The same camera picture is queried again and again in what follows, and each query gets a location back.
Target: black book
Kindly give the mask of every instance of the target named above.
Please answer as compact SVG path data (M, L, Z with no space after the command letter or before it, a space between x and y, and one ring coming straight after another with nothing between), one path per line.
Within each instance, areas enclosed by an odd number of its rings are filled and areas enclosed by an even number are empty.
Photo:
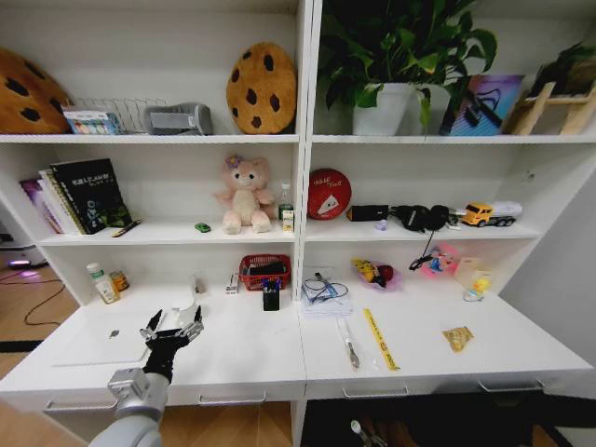
M88 235L132 222L109 158L50 165Z

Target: red basket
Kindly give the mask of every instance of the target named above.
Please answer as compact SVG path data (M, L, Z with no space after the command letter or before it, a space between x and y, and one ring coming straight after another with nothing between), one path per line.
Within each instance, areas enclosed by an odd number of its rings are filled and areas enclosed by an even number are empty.
M287 273L281 275L243 275L243 272L248 271L251 265L257 267L264 267L272 263L281 261L286 267ZM279 288L284 289L291 280L291 262L290 256L285 254L251 254L242 258L240 262L240 280L248 291L261 291L263 289L263 279L279 278Z

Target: yellow toy truck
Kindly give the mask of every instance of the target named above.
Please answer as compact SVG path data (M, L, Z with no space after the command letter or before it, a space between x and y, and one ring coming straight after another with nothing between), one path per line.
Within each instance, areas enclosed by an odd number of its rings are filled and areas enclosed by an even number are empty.
M472 202L466 206L464 224L483 227L486 225L510 226L522 214L522 205L517 202Z

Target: yellow ruler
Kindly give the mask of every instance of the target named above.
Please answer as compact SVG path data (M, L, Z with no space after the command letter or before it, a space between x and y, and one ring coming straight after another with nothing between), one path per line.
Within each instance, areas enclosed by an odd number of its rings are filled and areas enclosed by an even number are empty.
M389 348L383 339L383 334L381 334L381 330L376 325L376 321L374 320L371 309L364 309L364 317L366 317L367 321L369 322L369 326L371 326L372 334L374 335L376 343L379 345L379 349L381 349L381 354L385 358L387 368L389 368L390 371L397 371L400 367L395 364L395 361L393 361L393 357L391 357Z

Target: drawer handle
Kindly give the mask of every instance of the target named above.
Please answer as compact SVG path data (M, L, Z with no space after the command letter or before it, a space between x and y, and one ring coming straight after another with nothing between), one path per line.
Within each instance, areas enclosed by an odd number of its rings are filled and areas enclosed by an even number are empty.
M267 392L263 392L263 396L257 399L243 399L243 400L203 400L203 395L198 395L198 404L204 407L217 405L252 405L255 403L263 403L267 400Z
M394 393L350 394L345 391L345 388L342 388L342 390L344 391L344 396L346 399L404 398L410 395L410 391L408 390L407 386L404 386L401 391L396 391Z
M46 404L46 408L44 408L44 413L57 413L57 412L88 412L88 411L98 411L98 410L113 410L118 404L118 401L115 400L112 403L106 402L105 404L85 404L85 403L70 403L70 404L61 404L56 403L54 400L50 400Z
M544 383L540 380L536 380L534 386L514 386L510 388L490 388L483 384L482 382L478 382L480 388L487 393L515 393L520 391L542 391L545 388Z

